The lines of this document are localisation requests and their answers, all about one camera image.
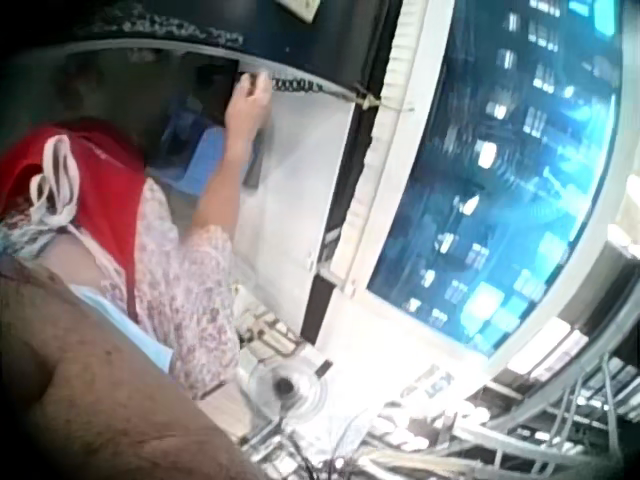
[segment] woman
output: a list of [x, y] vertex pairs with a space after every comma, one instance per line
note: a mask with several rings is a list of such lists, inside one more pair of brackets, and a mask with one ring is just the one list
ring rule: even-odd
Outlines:
[[56, 273], [195, 399], [236, 365], [231, 239], [270, 101], [267, 74], [255, 85], [242, 77], [226, 112], [224, 159], [183, 239], [139, 153], [100, 122], [39, 129], [0, 160], [0, 247]]

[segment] red cloth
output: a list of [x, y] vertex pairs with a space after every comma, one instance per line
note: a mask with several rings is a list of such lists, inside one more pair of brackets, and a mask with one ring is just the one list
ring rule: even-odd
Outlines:
[[80, 172], [74, 223], [86, 229], [124, 269], [128, 313], [137, 320], [134, 248], [144, 161], [116, 129], [99, 120], [79, 120], [32, 131], [0, 158], [0, 217], [29, 194], [31, 178], [42, 172], [44, 144], [55, 135], [69, 137]]

